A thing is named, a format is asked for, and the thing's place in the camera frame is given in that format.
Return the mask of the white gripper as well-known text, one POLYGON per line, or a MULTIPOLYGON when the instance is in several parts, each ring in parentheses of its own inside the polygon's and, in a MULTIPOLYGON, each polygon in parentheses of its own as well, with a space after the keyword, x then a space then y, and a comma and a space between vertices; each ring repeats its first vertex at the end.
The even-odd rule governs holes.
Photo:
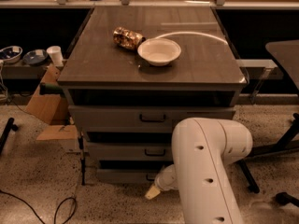
POLYGON ((157 197, 161 191, 169 191, 178 189, 178 180, 175 165, 171 164, 156 175, 154 184, 149 187, 145 194, 147 200, 152 200, 157 197))

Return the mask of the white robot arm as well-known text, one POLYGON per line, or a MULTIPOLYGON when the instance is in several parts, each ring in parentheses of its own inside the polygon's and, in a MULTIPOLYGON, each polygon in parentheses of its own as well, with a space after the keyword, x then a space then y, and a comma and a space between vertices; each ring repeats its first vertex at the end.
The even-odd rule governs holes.
POLYGON ((249 155, 250 131, 228 119, 189 118, 172 133, 173 164, 146 193, 179 192, 186 224, 244 224, 225 166, 249 155))

